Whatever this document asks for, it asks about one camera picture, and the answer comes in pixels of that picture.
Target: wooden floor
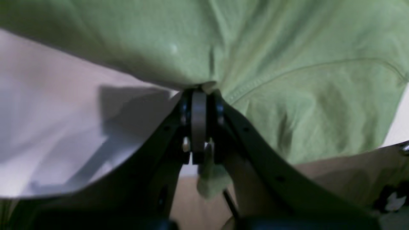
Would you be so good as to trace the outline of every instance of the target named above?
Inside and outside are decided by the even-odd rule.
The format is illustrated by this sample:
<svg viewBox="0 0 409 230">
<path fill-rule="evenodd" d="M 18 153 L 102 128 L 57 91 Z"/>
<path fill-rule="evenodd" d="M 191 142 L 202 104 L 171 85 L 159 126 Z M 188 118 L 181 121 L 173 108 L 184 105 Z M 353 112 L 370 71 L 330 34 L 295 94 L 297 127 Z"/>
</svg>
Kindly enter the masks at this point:
<svg viewBox="0 0 409 230">
<path fill-rule="evenodd" d="M 297 165 L 296 168 L 319 185 L 359 205 L 370 205 L 386 184 L 409 179 L 409 157 L 396 147 L 370 153 Z M 207 201 L 196 191 L 195 177 L 178 182 L 171 219 L 181 230 L 221 229 L 231 217 L 222 195 Z"/>
</svg>

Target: white cloth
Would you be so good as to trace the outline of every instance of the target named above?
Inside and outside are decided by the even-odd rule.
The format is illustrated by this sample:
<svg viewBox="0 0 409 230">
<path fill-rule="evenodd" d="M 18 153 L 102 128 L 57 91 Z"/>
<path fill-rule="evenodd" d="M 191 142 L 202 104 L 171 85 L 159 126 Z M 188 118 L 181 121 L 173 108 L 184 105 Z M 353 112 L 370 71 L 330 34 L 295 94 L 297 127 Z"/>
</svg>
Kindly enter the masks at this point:
<svg viewBox="0 0 409 230">
<path fill-rule="evenodd" d="M 175 94 L 0 30 L 0 196 L 86 186 L 141 146 Z M 406 140 L 408 90 L 383 146 Z"/>
</svg>

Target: black cable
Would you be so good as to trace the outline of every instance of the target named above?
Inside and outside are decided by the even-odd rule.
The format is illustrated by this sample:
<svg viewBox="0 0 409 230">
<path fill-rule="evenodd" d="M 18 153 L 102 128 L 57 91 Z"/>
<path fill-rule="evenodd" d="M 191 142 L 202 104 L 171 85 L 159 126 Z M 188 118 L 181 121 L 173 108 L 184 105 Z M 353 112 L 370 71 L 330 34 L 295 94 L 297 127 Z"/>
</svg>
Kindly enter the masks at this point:
<svg viewBox="0 0 409 230">
<path fill-rule="evenodd" d="M 227 202 L 227 205 L 229 206 L 229 209 L 230 209 L 230 211 L 231 211 L 231 214 L 233 214 L 233 217 L 234 217 L 235 219 L 239 219 L 239 215 L 238 215 L 237 209 L 236 209 L 236 207 L 234 206 L 234 203 L 233 203 L 233 201 L 231 200 L 230 193 L 229 193 L 229 191 L 227 191 L 227 189 L 223 190 L 223 196 L 224 196 L 224 198 L 225 198 L 225 200 L 226 200 L 226 202 Z"/>
</svg>

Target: black metal frame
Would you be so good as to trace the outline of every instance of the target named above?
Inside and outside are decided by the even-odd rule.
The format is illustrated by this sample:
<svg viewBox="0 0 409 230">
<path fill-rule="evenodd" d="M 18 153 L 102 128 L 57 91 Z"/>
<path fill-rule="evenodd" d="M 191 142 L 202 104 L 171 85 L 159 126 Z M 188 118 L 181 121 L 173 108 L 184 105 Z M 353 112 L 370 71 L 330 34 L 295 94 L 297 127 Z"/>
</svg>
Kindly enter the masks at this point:
<svg viewBox="0 0 409 230">
<path fill-rule="evenodd" d="M 175 229 L 166 219 L 179 171 L 189 162 L 189 153 L 182 151 L 183 138 L 196 132 L 191 123 L 195 93 L 204 94 L 185 91 L 173 112 L 121 166 L 79 192 L 21 201 L 10 228 Z M 237 228 L 379 229 L 376 219 L 288 165 L 218 91 L 206 95 L 203 106 L 205 136 L 214 140 L 214 161 L 224 165 L 234 183 Z M 203 159 L 203 152 L 193 152 L 194 163 Z"/>
</svg>

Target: green fabric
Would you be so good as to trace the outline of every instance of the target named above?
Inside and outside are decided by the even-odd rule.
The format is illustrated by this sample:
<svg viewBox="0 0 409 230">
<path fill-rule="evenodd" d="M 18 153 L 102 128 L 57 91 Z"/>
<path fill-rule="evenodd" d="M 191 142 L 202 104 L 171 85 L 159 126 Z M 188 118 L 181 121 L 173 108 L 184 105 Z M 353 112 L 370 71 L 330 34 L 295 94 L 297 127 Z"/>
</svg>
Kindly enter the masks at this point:
<svg viewBox="0 0 409 230">
<path fill-rule="evenodd" d="M 291 164 L 382 144 L 409 78 L 408 25 L 405 0 L 0 3 L 0 27 L 74 55 L 164 85 L 214 82 Z M 199 192 L 228 182 L 208 165 Z"/>
</svg>

